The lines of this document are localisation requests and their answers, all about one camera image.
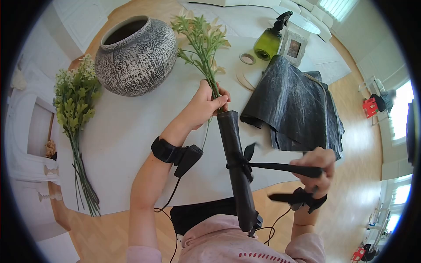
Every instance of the black wrapping paper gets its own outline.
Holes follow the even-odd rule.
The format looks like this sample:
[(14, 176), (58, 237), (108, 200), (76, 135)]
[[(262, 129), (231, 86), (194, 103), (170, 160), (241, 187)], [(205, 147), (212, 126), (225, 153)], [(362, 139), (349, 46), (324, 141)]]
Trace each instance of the black wrapping paper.
[(272, 147), (283, 151), (333, 149), (340, 158), (345, 132), (328, 85), (319, 72), (305, 72), (274, 56), (241, 113), (242, 122), (271, 128)]
[(226, 162), (230, 167), (229, 177), (231, 179), (232, 192), (234, 193), (238, 223), (241, 230), (247, 232), (256, 224), (258, 213), (254, 207), (250, 182), (237, 158), (238, 154), (242, 155), (240, 134), (238, 132), (238, 112), (223, 112), (217, 115), (217, 119)]

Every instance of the person's right hand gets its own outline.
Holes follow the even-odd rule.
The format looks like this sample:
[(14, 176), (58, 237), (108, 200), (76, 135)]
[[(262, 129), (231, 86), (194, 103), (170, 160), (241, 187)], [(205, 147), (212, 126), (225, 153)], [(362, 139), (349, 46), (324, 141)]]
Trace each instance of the person's right hand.
[(216, 110), (222, 108), (228, 111), (228, 102), (231, 101), (228, 91), (218, 85), (220, 97), (212, 99), (212, 89), (207, 80), (201, 80), (199, 89), (192, 100), (176, 117), (191, 130), (197, 130), (210, 117), (216, 116)]
[(323, 149), (317, 147), (313, 151), (307, 152), (301, 159), (292, 160), (291, 165), (299, 166), (313, 166), (320, 167), (323, 169), (323, 174), (319, 178), (310, 178), (304, 175), (293, 173), (298, 177), (301, 182), (306, 186), (304, 189), (306, 192), (311, 193), (314, 186), (318, 187), (318, 191), (314, 193), (314, 199), (320, 199), (324, 197), (329, 188), (335, 174), (335, 152), (332, 149)]

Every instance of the black wrist band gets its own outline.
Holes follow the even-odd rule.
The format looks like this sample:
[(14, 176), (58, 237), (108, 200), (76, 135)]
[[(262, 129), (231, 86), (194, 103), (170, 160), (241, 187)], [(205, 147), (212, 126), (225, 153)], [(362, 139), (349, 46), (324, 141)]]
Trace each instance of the black wrist band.
[(313, 197), (311, 197), (306, 204), (310, 207), (309, 208), (309, 214), (311, 214), (314, 210), (316, 210), (317, 208), (321, 207), (322, 204), (324, 204), (326, 202), (326, 200), (328, 199), (328, 194), (326, 194), (324, 197), (320, 198), (320, 199), (314, 199)]
[(326, 202), (328, 199), (328, 194), (320, 199), (314, 199), (313, 193), (307, 193), (301, 187), (295, 189), (293, 196), (296, 196), (297, 199), (300, 199), (299, 202), (288, 202), (292, 211), (297, 211), (301, 206), (308, 205), (309, 206), (309, 214), (311, 214), (314, 210), (321, 207), (322, 204)]
[(176, 147), (159, 136), (151, 145), (152, 153), (156, 158), (178, 166), (174, 175), (182, 177), (202, 157), (203, 151), (196, 145)]

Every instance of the ceramic vase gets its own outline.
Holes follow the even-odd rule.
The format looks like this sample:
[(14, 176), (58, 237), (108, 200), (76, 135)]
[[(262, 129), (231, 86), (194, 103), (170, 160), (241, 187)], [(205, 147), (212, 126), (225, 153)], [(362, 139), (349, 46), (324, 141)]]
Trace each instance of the ceramic vase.
[(95, 73), (109, 91), (141, 96), (166, 79), (176, 58), (172, 29), (161, 20), (134, 16), (104, 35), (95, 57)]

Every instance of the white table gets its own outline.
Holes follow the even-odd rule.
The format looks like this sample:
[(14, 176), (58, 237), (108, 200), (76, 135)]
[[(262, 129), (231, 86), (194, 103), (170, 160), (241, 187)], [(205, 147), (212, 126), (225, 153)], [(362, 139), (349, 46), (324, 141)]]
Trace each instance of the white table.
[[(282, 7), (282, 6), (273, 6), (272, 8), (273, 8), (273, 10), (276, 11), (276, 13), (278, 13), (280, 15), (282, 15), (285, 12), (291, 11), (291, 10), (285, 8), (285, 7)], [(293, 12), (293, 14), (289, 18), (288, 22), (291, 22), (294, 25), (298, 26), (299, 28), (302, 28), (302, 29), (304, 29), (304, 30), (306, 30), (310, 33), (313, 33), (313, 34), (316, 34), (316, 35), (320, 34), (320, 29), (315, 24), (313, 24), (310, 20), (308, 20), (308, 18), (305, 18), (305, 17), (303, 17), (303, 16), (301, 16), (297, 13), (294, 13), (294, 11), (292, 11), (292, 12)]]
[[(241, 114), (251, 92), (236, 80), (236, 71), (261, 77), (268, 61), (256, 59), (256, 64), (246, 65), (239, 55), (248, 52), (256, 41), (250, 37), (227, 37), (232, 47), (220, 49), (216, 53), (219, 66), (226, 67), (226, 74), (217, 74), (221, 86), (231, 93), (231, 110)], [(314, 71), (310, 59), (303, 57), (302, 71)], [(178, 58), (174, 69), (165, 82), (156, 90), (140, 97), (123, 97), (104, 89), (96, 105), (96, 114), (87, 123), (82, 133), (80, 150), (83, 155), (88, 178), (100, 200), (102, 215), (129, 209), (129, 196), (132, 182), (139, 168), (151, 152), (150, 146), (167, 124), (187, 105), (196, 92), (199, 81), (204, 77), (193, 65), (184, 65)], [(201, 147), (206, 132), (205, 123), (192, 131), (185, 145)], [(289, 163), (300, 158), (302, 153), (278, 151), (272, 148), (269, 128), (257, 129), (239, 121), (240, 138), (243, 149), (254, 142), (261, 147), (255, 150), (252, 162)], [(77, 211), (75, 195), (75, 172), (72, 167), (72, 150), (68, 138), (60, 133), (58, 162), (60, 168), (61, 192), (67, 208)], [(232, 197), (232, 188), (219, 133), (217, 119), (209, 127), (209, 134), (202, 158), (181, 179), (170, 206), (188, 205)], [(177, 178), (173, 167), (162, 196), (155, 204), (163, 206), (169, 199)], [(295, 181), (291, 173), (253, 168), (252, 191), (277, 183)], [(80, 207), (80, 212), (89, 214)]]

